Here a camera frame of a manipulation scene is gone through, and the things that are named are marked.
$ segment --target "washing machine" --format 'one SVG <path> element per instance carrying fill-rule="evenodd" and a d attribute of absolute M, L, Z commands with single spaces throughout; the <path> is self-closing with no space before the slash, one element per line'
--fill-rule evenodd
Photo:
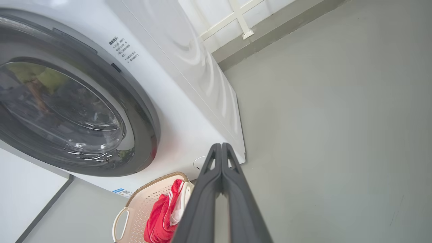
<path fill-rule="evenodd" d="M 122 195 L 245 146 L 235 91 L 175 0 L 0 0 L 0 149 Z"/>

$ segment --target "gray floor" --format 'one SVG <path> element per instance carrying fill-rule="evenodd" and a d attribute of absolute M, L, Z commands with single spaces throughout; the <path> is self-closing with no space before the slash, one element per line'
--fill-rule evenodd
<path fill-rule="evenodd" d="M 274 242 L 430 242 L 431 7 L 352 0 L 226 71 Z M 26 242 L 112 242 L 125 202 L 77 180 Z"/>

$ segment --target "basket handle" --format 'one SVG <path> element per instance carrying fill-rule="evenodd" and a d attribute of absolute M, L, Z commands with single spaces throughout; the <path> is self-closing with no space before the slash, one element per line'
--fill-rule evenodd
<path fill-rule="evenodd" d="M 120 218 L 120 216 L 121 216 L 124 212 L 127 212 L 127 217 L 129 217 L 129 211 L 128 211 L 128 208 L 125 207 L 125 208 L 123 208 L 123 209 L 122 209 L 122 210 L 117 214 L 117 217 L 115 217 L 115 220 L 114 220 L 114 224 L 112 225 L 112 238 L 113 238 L 114 242 L 118 242 L 118 241 L 120 241 L 121 238 L 123 238 L 124 231 L 126 230 L 127 218 L 126 218 L 126 222 L 124 223 L 124 228 L 123 228 L 123 232 L 121 233 L 121 237 L 120 237 L 120 239 L 117 239 L 117 235 L 116 235 L 116 231 L 117 231 L 117 222 L 118 222 L 118 219 Z"/>

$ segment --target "pink laundry basket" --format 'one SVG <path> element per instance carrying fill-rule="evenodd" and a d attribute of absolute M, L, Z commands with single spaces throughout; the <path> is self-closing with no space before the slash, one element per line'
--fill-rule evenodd
<path fill-rule="evenodd" d="M 112 237 L 116 243 L 146 243 L 144 229 L 152 211 L 153 204 L 158 201 L 161 194 L 168 194 L 175 180 L 180 179 L 190 183 L 182 172 L 174 172 L 138 188 L 130 197 L 125 208 L 117 215 L 112 226 Z M 186 187 L 192 190 L 193 185 Z M 126 224 L 120 238 L 117 238 L 116 229 L 120 216 L 127 212 Z"/>

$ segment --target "red clothing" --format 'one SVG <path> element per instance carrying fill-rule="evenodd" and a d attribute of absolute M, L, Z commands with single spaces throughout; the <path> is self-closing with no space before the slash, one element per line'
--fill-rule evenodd
<path fill-rule="evenodd" d="M 183 187 L 182 180 L 175 180 L 168 195 L 160 195 L 153 205 L 144 230 L 144 240 L 149 243 L 169 243 L 174 236 L 176 225 L 170 225 L 170 217 Z"/>

